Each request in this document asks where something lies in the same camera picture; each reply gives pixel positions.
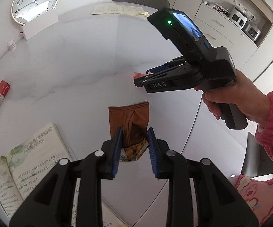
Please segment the person's right hand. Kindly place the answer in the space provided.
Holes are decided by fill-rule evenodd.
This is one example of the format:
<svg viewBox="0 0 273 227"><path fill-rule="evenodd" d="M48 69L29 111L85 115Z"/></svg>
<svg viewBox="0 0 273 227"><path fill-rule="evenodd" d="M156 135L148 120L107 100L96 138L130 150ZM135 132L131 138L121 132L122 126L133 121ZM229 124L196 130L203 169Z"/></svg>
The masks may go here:
<svg viewBox="0 0 273 227"><path fill-rule="evenodd" d="M270 99L239 70L235 85L207 91L202 94L202 100L217 120L221 118L218 103L235 104L248 120L261 126L266 125L271 106Z"/></svg>

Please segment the pink floral sleeve forearm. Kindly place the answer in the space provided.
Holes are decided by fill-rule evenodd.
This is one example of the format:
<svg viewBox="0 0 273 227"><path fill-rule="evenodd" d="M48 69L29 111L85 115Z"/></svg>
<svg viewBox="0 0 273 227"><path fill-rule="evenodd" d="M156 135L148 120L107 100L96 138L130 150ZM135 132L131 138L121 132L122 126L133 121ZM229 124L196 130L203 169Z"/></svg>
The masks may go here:
<svg viewBox="0 0 273 227"><path fill-rule="evenodd" d="M265 126L258 125L255 139L264 148L273 162L273 92L267 94L271 108ZM273 178L258 181L246 175L239 175L235 189L249 205L262 226L273 214Z"/></svg>

